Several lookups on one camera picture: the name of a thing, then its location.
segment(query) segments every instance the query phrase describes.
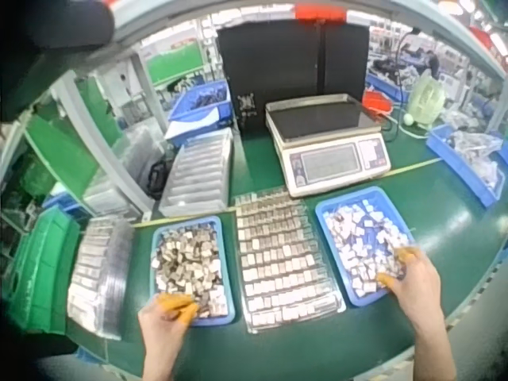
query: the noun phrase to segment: blue crate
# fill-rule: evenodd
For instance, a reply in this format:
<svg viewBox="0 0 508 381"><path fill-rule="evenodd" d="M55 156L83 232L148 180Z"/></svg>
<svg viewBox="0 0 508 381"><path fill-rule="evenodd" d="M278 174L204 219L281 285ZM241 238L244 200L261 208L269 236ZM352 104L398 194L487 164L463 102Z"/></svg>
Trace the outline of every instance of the blue crate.
<svg viewBox="0 0 508 381"><path fill-rule="evenodd" d="M214 226L215 231L217 232L217 246L219 248L219 259L221 260L221 274L222 274L222 284L224 285L225 296L228 302L228 315L223 317L208 317L203 319L195 319L192 323L193 326L212 326L212 325L225 325L229 324L235 318L235 306L233 305L233 296L231 294L231 283L229 282L229 274L228 274L228 266L225 259L225 248L224 248L224 239L222 237L222 223L219 217L204 217L196 220L190 220L181 222L179 224L166 225L162 228L158 228L153 233L152 238L152 256L150 258L150 262L152 262L153 257L156 255L156 249L159 246L160 240L162 239L162 233L167 230L175 230L180 228L186 228L189 226L195 226L198 224L212 224ZM156 293L156 278L155 278L155 270L150 268L150 296Z"/></svg>
<svg viewBox="0 0 508 381"><path fill-rule="evenodd" d="M74 353L74 356L76 359L81 360L87 364L104 364L104 361L100 360L98 357L95 357L83 347L78 347L78 350Z"/></svg>
<svg viewBox="0 0 508 381"><path fill-rule="evenodd" d="M501 149L498 151L498 154L501 156L505 163L508 164L508 140L505 140L502 143Z"/></svg>
<svg viewBox="0 0 508 381"><path fill-rule="evenodd" d="M213 131L216 131L218 129L219 124L213 123L212 125L206 125L205 127L201 127L199 129L192 129L191 131L187 131L186 133L180 133L175 137L169 138L169 140L176 148L180 148L187 142L187 140L191 139L192 137L197 137L199 135L202 135L203 133L212 133Z"/></svg>
<svg viewBox="0 0 508 381"><path fill-rule="evenodd" d="M429 132L427 147L432 149L453 171L471 188L485 207L491 206L501 198L505 176L498 169L498 183L491 190L480 177L472 170L469 164L450 147L446 140L452 134L453 128L449 125L440 125Z"/></svg>
<svg viewBox="0 0 508 381"><path fill-rule="evenodd" d="M415 58L410 55L405 55L400 57L400 60L406 65L411 65L415 67L426 67L425 58Z"/></svg>
<svg viewBox="0 0 508 381"><path fill-rule="evenodd" d="M200 94L206 94L208 92L217 91L220 89L226 90L226 100L191 110L191 107L196 103ZM170 112L168 120L200 121L206 117L214 108L218 108L219 124L226 124L233 120L231 94L229 93L228 83L225 80L206 83L204 85L195 86L189 89L179 98L175 104L175 107Z"/></svg>
<svg viewBox="0 0 508 381"><path fill-rule="evenodd" d="M42 203L42 209L46 210L54 205L58 205L60 209L73 207L76 204L76 200L67 192L55 194L54 196L48 196Z"/></svg>
<svg viewBox="0 0 508 381"><path fill-rule="evenodd" d="M508 164L508 137L504 137L499 131L494 131L491 133L493 136L503 139L501 149L496 151L497 154L501 156L501 159L504 160L505 163Z"/></svg>
<svg viewBox="0 0 508 381"><path fill-rule="evenodd" d="M74 200L74 198L67 192L48 196L42 203L42 208L46 210L54 205L57 205L60 210L72 216L76 221L90 216L87 210L85 210L81 204Z"/></svg>
<svg viewBox="0 0 508 381"><path fill-rule="evenodd" d="M326 225L324 214L327 212L333 213L342 206L351 206L353 204L358 204L364 209L364 205L362 204L363 200L367 200L370 205L374 206L375 211L383 212L385 217L390 218L394 225L396 225L402 233L407 235L410 243L414 243L414 238L411 234L411 231L407 227L401 215L398 213L397 209L395 209L394 204L392 204L387 194L384 193L384 191L379 187L369 187L363 190L358 190L357 192L344 194L342 196L331 198L330 200L325 200L317 204L317 219L319 220L319 224L325 233L326 241L330 247L333 258L335 259L335 263L341 274L342 282L344 283L344 287L348 293L349 300L353 305L358 307L366 306L372 302L375 302L379 298L383 297L387 293L387 290L383 289L373 294L365 295L362 298L358 298L354 289L352 288L351 276L342 264L342 260L339 257L339 250L337 249L332 234ZM377 231L375 231L375 228L365 228L365 233L366 234L364 239L366 239L370 244L373 244L375 246L373 250L376 250L376 245L379 245L375 241L375 235L377 234Z"/></svg>
<svg viewBox="0 0 508 381"><path fill-rule="evenodd" d="M380 77L372 73L367 73L367 78L365 79L365 82L372 85L376 90L382 91L384 94L390 97L390 99L396 102L402 102L402 100L404 100L404 103L407 103L407 101L410 98L409 91L403 90L401 94L398 86L395 86L392 83L388 83L387 81L381 79Z"/></svg>

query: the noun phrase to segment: yellow line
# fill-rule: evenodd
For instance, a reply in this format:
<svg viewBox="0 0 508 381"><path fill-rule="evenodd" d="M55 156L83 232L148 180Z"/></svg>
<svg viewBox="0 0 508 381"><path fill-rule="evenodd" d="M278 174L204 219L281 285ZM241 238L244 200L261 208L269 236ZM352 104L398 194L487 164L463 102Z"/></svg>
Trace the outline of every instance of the yellow line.
<svg viewBox="0 0 508 381"><path fill-rule="evenodd" d="M234 212L237 208L235 206L230 206L228 209L223 210L219 213L228 213L228 212ZM159 220L153 220L153 221L147 221L147 222L139 222L137 224L134 224L134 228L146 228L148 226L154 226L154 225L162 225L162 224L169 224L171 222L178 222L178 221L184 221L184 220L191 220L193 218L200 218L205 216L213 216L217 214L217 212L211 214L211 213L201 213L201 214L192 214L188 216L177 216L177 217L168 217L168 218L161 218Z"/></svg>
<svg viewBox="0 0 508 381"><path fill-rule="evenodd" d="M426 167L427 165L437 163L438 161L441 161L441 159L439 159L439 158L438 159L431 159L431 160L423 161L423 162L418 163L418 164L408 165L407 167L403 167L403 168L399 168L399 169L394 169L393 171L389 171L389 172L385 173L383 176L380 177L380 179L382 179L384 177L388 177L388 176L398 175L399 173L403 173L403 172L407 172L407 171L412 171L414 169L418 169L418 168L421 168L421 167ZM228 209L222 211L221 213L226 213L226 212L227 213L232 213L236 209L237 208L235 206L230 206ZM185 220L190 220L190 219L193 219L193 218L200 218L200 217L210 216L210 215L214 215L214 214L202 213L202 214L193 214L191 216L178 216L178 217L161 218L160 220L154 220L154 221L148 221L148 222L139 222L137 224L134 224L133 227L134 228L146 228L146 227L149 227L149 226L169 224L171 222L185 221Z"/></svg>
<svg viewBox="0 0 508 381"><path fill-rule="evenodd" d="M398 175L399 173L404 173L404 172L412 171L414 169L418 169L421 167L426 167L427 165L437 163L438 161L441 161L441 159L440 158L431 159L431 160L427 160L427 161L422 161L421 163L418 163L418 164L408 165L407 167L394 169L393 171L389 171L389 172L385 173L380 178L382 179L383 177Z"/></svg>

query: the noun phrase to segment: green wall panel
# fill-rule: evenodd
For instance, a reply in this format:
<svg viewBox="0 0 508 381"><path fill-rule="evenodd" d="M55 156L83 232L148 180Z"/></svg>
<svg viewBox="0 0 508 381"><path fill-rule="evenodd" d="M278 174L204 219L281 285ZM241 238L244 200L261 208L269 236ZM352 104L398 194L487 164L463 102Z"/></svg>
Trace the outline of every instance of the green wall panel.
<svg viewBox="0 0 508 381"><path fill-rule="evenodd" d="M187 44L169 53L151 58L147 62L153 83L162 82L203 66L197 42Z"/></svg>
<svg viewBox="0 0 508 381"><path fill-rule="evenodd" d="M94 77L76 81L79 93L87 106L92 119L101 131L107 144L112 147L114 142L121 137L121 131L112 115L111 107L104 100Z"/></svg>
<svg viewBox="0 0 508 381"><path fill-rule="evenodd" d="M75 197L82 199L98 164L69 120L46 121L35 115L26 134L46 167Z"/></svg>

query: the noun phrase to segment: ceiling light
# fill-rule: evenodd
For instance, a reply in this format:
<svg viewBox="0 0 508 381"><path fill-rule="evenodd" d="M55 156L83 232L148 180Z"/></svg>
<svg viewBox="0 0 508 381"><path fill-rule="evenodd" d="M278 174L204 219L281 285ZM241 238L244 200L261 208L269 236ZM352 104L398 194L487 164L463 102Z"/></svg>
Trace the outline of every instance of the ceiling light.
<svg viewBox="0 0 508 381"><path fill-rule="evenodd" d="M469 13L473 13L476 9L476 4L473 0L460 0L460 4Z"/></svg>
<svg viewBox="0 0 508 381"><path fill-rule="evenodd" d="M460 16L464 13L464 10L457 2L440 1L438 5L443 12L452 14L454 16Z"/></svg>
<svg viewBox="0 0 508 381"><path fill-rule="evenodd" d="M501 56L508 56L508 49L506 49L505 43L502 42L501 36L499 36L497 33L492 33L491 40L494 43L495 47L501 53Z"/></svg>

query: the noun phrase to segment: digital weighing scale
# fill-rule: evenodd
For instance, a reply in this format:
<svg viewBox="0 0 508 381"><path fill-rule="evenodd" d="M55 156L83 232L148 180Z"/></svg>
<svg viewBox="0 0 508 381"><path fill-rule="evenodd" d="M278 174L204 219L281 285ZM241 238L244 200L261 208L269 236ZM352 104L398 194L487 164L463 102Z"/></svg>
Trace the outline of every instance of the digital weighing scale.
<svg viewBox="0 0 508 381"><path fill-rule="evenodd" d="M293 197L345 187L391 168L381 125L346 94L268 103L266 123Z"/></svg>

